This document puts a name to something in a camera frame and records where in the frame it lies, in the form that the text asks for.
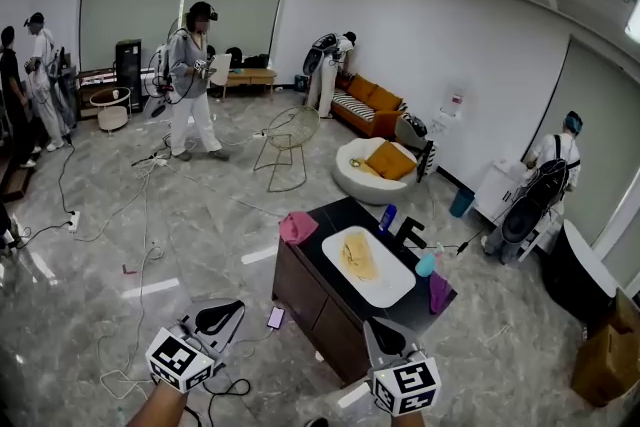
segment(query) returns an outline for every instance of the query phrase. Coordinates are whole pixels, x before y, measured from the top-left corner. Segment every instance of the wooden table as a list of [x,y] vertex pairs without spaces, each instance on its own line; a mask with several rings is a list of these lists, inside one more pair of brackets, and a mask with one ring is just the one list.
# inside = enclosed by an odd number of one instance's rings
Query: wooden table
[[267,86],[271,86],[271,96],[273,97],[273,83],[278,74],[273,70],[267,70],[265,68],[241,68],[238,70],[232,70],[229,72],[229,78],[227,83],[223,86],[222,101],[227,96],[228,87],[237,87],[245,85],[263,85],[265,91]]
[[[362,226],[413,272],[418,257],[398,246],[390,233],[378,234],[378,220],[353,198],[309,212],[318,228],[299,245],[280,239],[272,298],[290,313],[305,336],[345,385],[370,367],[363,323],[371,317],[397,322],[421,336],[439,317],[430,311],[430,278],[416,276],[416,285],[389,308],[369,304],[322,251],[322,241],[350,226]],[[456,297],[452,290],[446,307]]]

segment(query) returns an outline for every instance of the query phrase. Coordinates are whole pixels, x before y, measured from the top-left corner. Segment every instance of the blue bin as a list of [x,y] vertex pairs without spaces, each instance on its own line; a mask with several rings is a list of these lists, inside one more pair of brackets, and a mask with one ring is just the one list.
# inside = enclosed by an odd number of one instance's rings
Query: blue bin
[[458,190],[458,194],[453,198],[453,203],[449,208],[449,213],[453,217],[462,217],[473,203],[475,196],[475,193],[469,189]]

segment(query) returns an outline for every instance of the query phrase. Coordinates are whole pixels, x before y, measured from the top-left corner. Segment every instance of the striped cushion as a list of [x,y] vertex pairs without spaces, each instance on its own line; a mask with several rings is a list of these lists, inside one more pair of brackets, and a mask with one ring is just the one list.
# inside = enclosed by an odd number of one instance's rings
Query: striped cushion
[[353,96],[347,94],[346,91],[336,89],[333,95],[333,101],[369,123],[371,123],[375,117],[376,113],[371,107],[362,103],[360,100],[356,100]]

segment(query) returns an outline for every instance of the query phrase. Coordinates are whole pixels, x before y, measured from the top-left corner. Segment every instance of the person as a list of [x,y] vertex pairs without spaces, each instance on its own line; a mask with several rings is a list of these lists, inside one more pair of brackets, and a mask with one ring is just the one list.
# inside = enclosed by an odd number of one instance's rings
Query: person
[[[177,427],[187,405],[188,394],[182,394],[170,384],[160,381],[142,409],[127,424],[128,427]],[[325,418],[317,418],[305,427],[328,427]],[[391,419],[391,427],[424,427],[420,412]]]
[[[578,186],[578,177],[580,176],[580,151],[576,144],[576,138],[582,131],[582,118],[575,111],[570,111],[562,124],[562,132],[560,134],[547,134],[542,138],[542,141],[538,143],[531,151],[529,157],[525,160],[528,172],[525,173],[524,180],[528,181],[531,177],[535,176],[534,170],[540,169],[547,162],[551,162],[558,158],[556,153],[556,136],[560,139],[560,158],[567,163],[567,169],[569,170],[569,176],[567,177],[567,183],[564,192],[573,192]],[[554,205],[550,205],[553,210],[558,214],[564,214],[564,200],[561,195],[560,200]],[[502,237],[502,225],[493,230],[489,237],[482,237],[480,243],[484,249],[484,252],[488,255],[498,255],[503,262],[510,260],[516,256],[520,245],[518,244],[504,244]]]
[[340,36],[337,42],[338,48],[323,57],[322,63],[311,76],[307,106],[315,107],[318,104],[318,96],[320,96],[318,114],[321,118],[331,117],[331,101],[336,89],[338,68],[347,68],[348,53],[353,50],[355,43],[356,35],[353,32],[347,32]]
[[29,101],[20,87],[18,60],[13,51],[15,36],[15,30],[11,26],[5,27],[0,36],[2,40],[0,76],[7,116],[13,128],[14,156],[20,167],[29,168],[36,165],[31,156],[40,153],[42,148],[35,144],[31,127],[24,112]]
[[229,154],[222,148],[213,132],[207,84],[213,69],[206,71],[205,77],[196,70],[196,61],[207,61],[207,32],[212,8],[206,2],[196,2],[187,13],[187,27],[178,29],[169,42],[169,73],[174,91],[169,94],[173,105],[171,121],[171,154],[183,161],[191,159],[185,148],[189,117],[200,133],[204,147],[213,158],[229,160]]
[[64,146],[62,136],[68,135],[69,130],[60,111],[54,105],[54,87],[47,71],[56,59],[53,34],[44,27],[42,13],[34,13],[24,25],[29,28],[29,33],[36,37],[33,57],[25,64],[27,73],[33,74],[34,105],[51,139],[47,151],[56,151]]

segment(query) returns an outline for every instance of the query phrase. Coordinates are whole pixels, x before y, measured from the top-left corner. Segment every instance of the black speaker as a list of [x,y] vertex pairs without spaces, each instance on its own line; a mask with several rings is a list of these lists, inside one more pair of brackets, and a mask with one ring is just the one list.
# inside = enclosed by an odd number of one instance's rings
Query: black speaker
[[142,43],[139,39],[119,41],[116,44],[116,80],[118,87],[131,91],[131,110],[141,112],[142,101]]

